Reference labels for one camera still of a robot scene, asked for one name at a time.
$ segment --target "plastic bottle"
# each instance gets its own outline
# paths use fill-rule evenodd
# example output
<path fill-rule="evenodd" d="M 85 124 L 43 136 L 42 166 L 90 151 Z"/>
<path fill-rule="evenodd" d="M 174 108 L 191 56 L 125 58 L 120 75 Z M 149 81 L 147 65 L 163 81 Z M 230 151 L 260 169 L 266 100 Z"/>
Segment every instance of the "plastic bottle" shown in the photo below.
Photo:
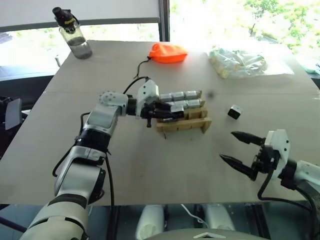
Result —
<path fill-rule="evenodd" d="M 59 32 L 78 59 L 87 59 L 92 55 L 92 50 L 84 38 L 80 24 L 69 9 L 55 7 L 52 10 L 55 20 L 59 25 Z"/>

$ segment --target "plastic bag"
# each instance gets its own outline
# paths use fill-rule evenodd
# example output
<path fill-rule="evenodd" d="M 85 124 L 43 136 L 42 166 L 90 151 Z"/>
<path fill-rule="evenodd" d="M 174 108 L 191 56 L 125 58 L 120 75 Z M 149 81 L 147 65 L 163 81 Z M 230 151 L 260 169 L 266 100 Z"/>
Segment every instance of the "plastic bag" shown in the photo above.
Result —
<path fill-rule="evenodd" d="M 294 74 L 281 59 L 261 51 L 214 46 L 208 55 L 210 62 L 223 79 Z"/>

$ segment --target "orange pouch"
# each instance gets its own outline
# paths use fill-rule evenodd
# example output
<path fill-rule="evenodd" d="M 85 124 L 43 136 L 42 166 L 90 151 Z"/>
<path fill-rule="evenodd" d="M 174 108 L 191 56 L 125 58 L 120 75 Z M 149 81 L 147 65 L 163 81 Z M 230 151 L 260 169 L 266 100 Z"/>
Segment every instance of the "orange pouch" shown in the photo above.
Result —
<path fill-rule="evenodd" d="M 188 51 L 181 46 L 158 42 L 152 46 L 149 57 L 162 64 L 174 64 L 185 60 Z"/>

